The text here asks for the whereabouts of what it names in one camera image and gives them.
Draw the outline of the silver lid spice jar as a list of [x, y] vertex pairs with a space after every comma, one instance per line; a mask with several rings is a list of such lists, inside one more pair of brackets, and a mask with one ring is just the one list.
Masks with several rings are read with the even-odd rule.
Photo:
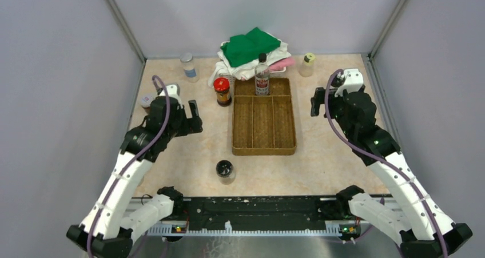
[[179, 59], [186, 79], [190, 82], [197, 82], [198, 74], [192, 53], [183, 53]]

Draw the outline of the red lid chili sauce jar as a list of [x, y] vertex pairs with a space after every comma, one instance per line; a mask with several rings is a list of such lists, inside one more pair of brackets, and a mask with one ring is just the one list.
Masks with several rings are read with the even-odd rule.
[[216, 92], [216, 101], [220, 106], [228, 106], [232, 103], [230, 83], [226, 78], [215, 79], [213, 88]]

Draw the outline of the dark bottle red white label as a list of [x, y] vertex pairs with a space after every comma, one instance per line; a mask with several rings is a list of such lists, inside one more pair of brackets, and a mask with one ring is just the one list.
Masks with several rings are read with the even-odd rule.
[[258, 65], [255, 67], [255, 95], [266, 96], [269, 94], [270, 69], [267, 65], [267, 55], [260, 53]]

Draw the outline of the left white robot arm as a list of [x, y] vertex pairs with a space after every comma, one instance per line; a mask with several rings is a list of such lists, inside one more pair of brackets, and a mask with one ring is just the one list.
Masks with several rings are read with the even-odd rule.
[[89, 214], [69, 227], [67, 238], [89, 257], [128, 257], [133, 244], [156, 222], [184, 213], [183, 195], [172, 186], [157, 191], [130, 215], [125, 212], [145, 174], [175, 137], [202, 132], [197, 102], [188, 102], [191, 117], [177, 97], [157, 97], [143, 122], [129, 130], [116, 165]]

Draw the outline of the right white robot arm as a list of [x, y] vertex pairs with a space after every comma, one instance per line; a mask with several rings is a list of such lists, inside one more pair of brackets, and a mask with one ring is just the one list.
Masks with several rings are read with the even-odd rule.
[[335, 211], [342, 219], [365, 219], [391, 238], [403, 257], [448, 257], [473, 235], [434, 202], [408, 166], [400, 146], [376, 123], [377, 107], [364, 90], [337, 95], [336, 89], [317, 88], [311, 116], [325, 109], [325, 118], [364, 165], [384, 183], [401, 211], [372, 201], [358, 186], [337, 194]]

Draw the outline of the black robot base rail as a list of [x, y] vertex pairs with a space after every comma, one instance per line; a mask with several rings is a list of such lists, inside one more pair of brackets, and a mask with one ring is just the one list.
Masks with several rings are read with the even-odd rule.
[[187, 197], [150, 236], [360, 236], [333, 196]]

